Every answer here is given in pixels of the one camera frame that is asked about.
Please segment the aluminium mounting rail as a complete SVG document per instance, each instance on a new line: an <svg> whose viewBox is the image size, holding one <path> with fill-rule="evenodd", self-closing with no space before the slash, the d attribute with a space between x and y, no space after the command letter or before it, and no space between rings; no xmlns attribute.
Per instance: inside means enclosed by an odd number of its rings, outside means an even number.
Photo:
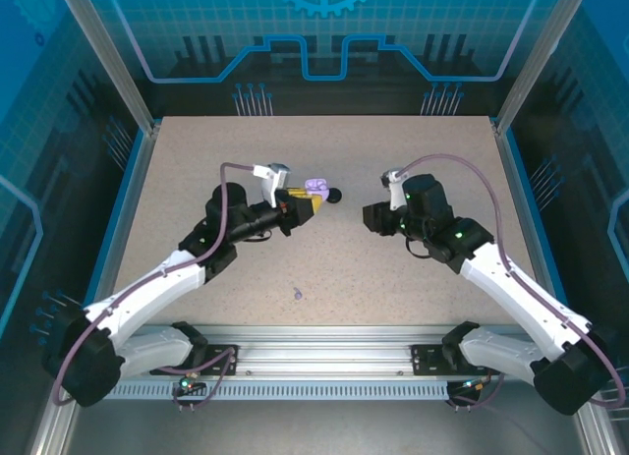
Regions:
<svg viewBox="0 0 629 455"><path fill-rule="evenodd" d="M125 360L125 379L159 373L180 365L195 338L209 344L240 347L239 378L390 379L396 376L432 379L463 376L414 376L410 347L441 344L450 364L469 364L532 382L534 367L563 355L577 336L537 340L516 326L478 326L465 322L447 326L169 326L145 325L115 351Z"/></svg>

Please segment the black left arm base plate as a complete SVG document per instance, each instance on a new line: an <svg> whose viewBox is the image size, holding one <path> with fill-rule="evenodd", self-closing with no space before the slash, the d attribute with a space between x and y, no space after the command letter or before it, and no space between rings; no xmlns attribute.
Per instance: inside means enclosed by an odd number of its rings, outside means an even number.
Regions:
<svg viewBox="0 0 629 455"><path fill-rule="evenodd" d="M236 344L209 344L205 346L195 346L183 363L178 366L173 366L173 369L176 371L190 371L190 369L195 369L212 361L222 353L226 352L229 348L233 350L233 354L230 357L223 356L211 366L203 368L199 371L199 374L203 376L218 376L222 372L224 366L227 366L226 375L234 375L236 373L238 354L240 350L240 347Z"/></svg>

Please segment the aluminium frame post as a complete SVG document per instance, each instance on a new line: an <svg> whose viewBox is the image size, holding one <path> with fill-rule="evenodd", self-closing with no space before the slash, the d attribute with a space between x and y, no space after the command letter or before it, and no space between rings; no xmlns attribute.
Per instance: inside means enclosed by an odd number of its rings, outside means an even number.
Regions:
<svg viewBox="0 0 629 455"><path fill-rule="evenodd" d="M149 136L155 122L113 39L91 0L64 0L139 128Z"/></svg>
<svg viewBox="0 0 629 455"><path fill-rule="evenodd" d="M583 0L557 0L520 74L509 90L494 122L494 133L506 132L524 105L550 56L556 50Z"/></svg>

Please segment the aluminium table side rail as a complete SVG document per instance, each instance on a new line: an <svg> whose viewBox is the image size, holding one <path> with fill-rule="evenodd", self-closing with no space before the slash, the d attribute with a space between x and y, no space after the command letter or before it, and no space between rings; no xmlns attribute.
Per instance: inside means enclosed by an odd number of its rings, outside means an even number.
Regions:
<svg viewBox="0 0 629 455"><path fill-rule="evenodd" d="M139 131L134 141L87 286L84 307L108 298L115 292L116 280L160 127L161 121L157 120L151 134Z"/></svg>
<svg viewBox="0 0 629 455"><path fill-rule="evenodd" d="M496 131L494 136L534 276L561 305L566 305L565 290L515 137L510 129L505 134Z"/></svg>

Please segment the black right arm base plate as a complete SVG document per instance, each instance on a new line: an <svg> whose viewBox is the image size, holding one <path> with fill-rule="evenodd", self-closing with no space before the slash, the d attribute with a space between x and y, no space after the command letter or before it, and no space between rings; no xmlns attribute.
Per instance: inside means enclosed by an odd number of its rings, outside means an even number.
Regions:
<svg viewBox="0 0 629 455"><path fill-rule="evenodd" d="M410 347L414 376L496 375L496 370L469 364L450 364L443 356L441 344L418 344Z"/></svg>

